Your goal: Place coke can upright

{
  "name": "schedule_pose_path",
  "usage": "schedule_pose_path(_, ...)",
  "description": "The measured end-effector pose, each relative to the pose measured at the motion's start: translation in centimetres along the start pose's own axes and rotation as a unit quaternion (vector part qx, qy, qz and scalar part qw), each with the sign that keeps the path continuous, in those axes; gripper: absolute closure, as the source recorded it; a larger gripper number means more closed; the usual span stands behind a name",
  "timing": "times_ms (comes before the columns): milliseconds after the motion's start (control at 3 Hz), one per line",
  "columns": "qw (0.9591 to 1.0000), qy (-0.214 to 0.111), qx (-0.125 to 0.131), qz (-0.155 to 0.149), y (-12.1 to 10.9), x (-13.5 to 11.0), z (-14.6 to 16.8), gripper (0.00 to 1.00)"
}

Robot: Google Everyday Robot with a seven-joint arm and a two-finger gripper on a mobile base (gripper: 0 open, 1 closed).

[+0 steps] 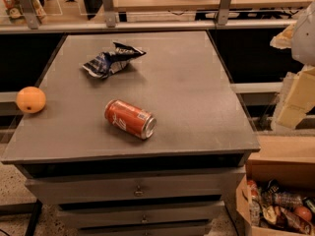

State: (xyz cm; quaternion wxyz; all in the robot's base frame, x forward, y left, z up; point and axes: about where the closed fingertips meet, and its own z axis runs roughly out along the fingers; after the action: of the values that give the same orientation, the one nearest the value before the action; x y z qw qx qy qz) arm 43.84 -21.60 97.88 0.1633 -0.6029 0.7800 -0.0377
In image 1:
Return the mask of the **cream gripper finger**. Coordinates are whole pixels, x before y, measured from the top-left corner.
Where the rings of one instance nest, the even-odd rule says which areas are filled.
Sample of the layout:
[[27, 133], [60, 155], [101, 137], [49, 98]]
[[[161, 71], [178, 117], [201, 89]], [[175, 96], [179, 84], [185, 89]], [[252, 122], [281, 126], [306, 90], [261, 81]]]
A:
[[315, 107], [315, 67], [304, 65], [297, 74], [283, 79], [279, 101], [272, 118], [273, 130], [294, 130]]
[[282, 32], [274, 36], [270, 42], [272, 47], [277, 49], [291, 48], [291, 40], [293, 36], [295, 24], [291, 24], [286, 27]]

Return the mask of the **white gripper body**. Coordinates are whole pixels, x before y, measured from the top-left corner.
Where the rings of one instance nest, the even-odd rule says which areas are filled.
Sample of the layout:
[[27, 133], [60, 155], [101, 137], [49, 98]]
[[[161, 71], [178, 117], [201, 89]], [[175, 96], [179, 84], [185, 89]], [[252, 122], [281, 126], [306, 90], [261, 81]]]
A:
[[315, 66], [315, 1], [299, 16], [291, 39], [292, 58]]

